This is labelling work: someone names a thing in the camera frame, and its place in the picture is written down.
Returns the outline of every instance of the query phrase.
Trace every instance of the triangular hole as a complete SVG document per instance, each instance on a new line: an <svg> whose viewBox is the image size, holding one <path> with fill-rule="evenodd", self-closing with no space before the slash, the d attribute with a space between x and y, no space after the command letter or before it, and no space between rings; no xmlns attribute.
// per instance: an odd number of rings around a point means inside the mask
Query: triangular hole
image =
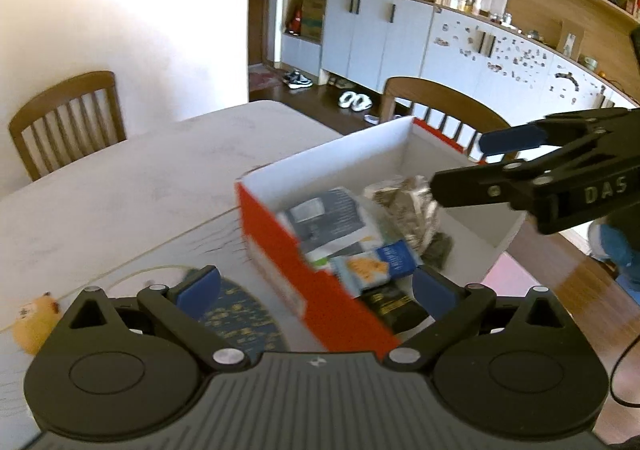
<svg viewBox="0 0 640 450"><path fill-rule="evenodd" d="M82 306L80 312L71 322L72 329L83 329L85 327L96 327L105 325L107 321L104 319L100 306L95 300L88 300Z"/></svg>
<svg viewBox="0 0 640 450"><path fill-rule="evenodd" d="M554 310L551 309L549 302L545 298L539 298L535 301L531 311L529 312L527 324L539 325L542 327L562 327L562 322L558 316L556 316Z"/></svg>

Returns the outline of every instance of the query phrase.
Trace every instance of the black snack package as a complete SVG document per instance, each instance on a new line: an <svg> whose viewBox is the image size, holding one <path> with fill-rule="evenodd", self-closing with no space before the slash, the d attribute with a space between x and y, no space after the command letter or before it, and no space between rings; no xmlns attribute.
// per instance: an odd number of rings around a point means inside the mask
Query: black snack package
<svg viewBox="0 0 640 450"><path fill-rule="evenodd" d="M442 271L452 248L453 238L442 232L437 232L433 236L429 247L422 254L421 259L428 266Z"/></svg>
<svg viewBox="0 0 640 450"><path fill-rule="evenodd" d="M396 335L418 327L429 316L393 282L365 291L357 300L362 300Z"/></svg>

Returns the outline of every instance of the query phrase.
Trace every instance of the ribbed gray surface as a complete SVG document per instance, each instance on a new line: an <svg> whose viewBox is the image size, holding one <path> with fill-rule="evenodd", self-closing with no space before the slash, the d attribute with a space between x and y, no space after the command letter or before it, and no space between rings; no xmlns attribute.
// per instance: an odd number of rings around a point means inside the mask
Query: ribbed gray surface
<svg viewBox="0 0 640 450"><path fill-rule="evenodd" d="M311 364L318 361L320 366ZM98 445L45 434L29 448L98 447L100 450L606 448L591 434L560 442L523 443L478 432L446 412L420 376L386 370L372 354L274 353L265 354L252 370L213 379L193 410L154 435Z"/></svg>

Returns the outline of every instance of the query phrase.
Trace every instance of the wooden back panel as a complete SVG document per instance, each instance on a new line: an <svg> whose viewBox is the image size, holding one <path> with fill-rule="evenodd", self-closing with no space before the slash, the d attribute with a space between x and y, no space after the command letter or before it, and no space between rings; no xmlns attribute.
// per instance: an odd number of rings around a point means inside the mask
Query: wooden back panel
<svg viewBox="0 0 640 450"><path fill-rule="evenodd" d="M382 96L382 108L380 109L380 123L388 122L393 118L396 109L396 98L409 100L413 113L415 104L426 106L427 114L424 117L429 121L432 110L438 110L444 114L439 130L444 131L447 120L453 118L458 124L452 139L460 141L463 127L468 125L474 130L471 140L465 147L465 154L469 156L481 134L510 128L498 114L488 107L466 96L466 94L445 87L436 82L422 80L421 78L395 77L386 81L385 93ZM504 159L515 159L517 153L505 154Z"/></svg>
<svg viewBox="0 0 640 450"><path fill-rule="evenodd" d="M34 181L126 140L114 74L85 73L38 94L13 117L9 133Z"/></svg>

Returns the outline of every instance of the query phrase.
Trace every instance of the black circular disc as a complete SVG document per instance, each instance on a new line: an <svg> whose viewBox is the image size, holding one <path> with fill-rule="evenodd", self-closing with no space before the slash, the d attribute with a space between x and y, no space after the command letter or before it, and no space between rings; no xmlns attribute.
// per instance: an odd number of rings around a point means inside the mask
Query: black circular disc
<svg viewBox="0 0 640 450"><path fill-rule="evenodd" d="M60 435L117 440L151 432L183 409L200 379L193 357L162 338L125 331L73 343L36 357L24 393L39 424Z"/></svg>
<svg viewBox="0 0 640 450"><path fill-rule="evenodd" d="M463 340L438 359L433 380L458 417L484 432L519 439L590 430L608 383L590 348L546 329Z"/></svg>

